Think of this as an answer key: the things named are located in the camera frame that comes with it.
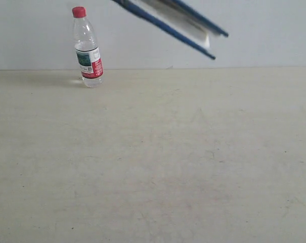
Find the water bottle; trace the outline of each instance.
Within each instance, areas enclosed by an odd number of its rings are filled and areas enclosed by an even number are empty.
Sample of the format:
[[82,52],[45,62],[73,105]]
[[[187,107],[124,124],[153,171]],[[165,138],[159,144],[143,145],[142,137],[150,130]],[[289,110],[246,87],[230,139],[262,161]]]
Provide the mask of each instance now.
[[103,67],[93,27],[86,17],[84,7],[72,9],[74,16],[73,36],[77,59],[84,84],[89,88],[103,81]]

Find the beige table surface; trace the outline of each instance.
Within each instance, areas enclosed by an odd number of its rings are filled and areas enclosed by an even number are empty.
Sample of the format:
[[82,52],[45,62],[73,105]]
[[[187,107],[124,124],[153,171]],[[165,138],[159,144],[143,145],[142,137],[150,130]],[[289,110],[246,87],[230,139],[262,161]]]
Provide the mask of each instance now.
[[0,242],[306,243],[306,68],[0,71]]

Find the red bottle cap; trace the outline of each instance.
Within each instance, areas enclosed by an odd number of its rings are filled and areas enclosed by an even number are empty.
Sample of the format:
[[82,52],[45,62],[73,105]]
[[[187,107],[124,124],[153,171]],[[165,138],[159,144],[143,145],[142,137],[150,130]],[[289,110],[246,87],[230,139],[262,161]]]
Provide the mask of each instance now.
[[75,7],[72,9],[74,18],[84,18],[86,16],[85,7]]

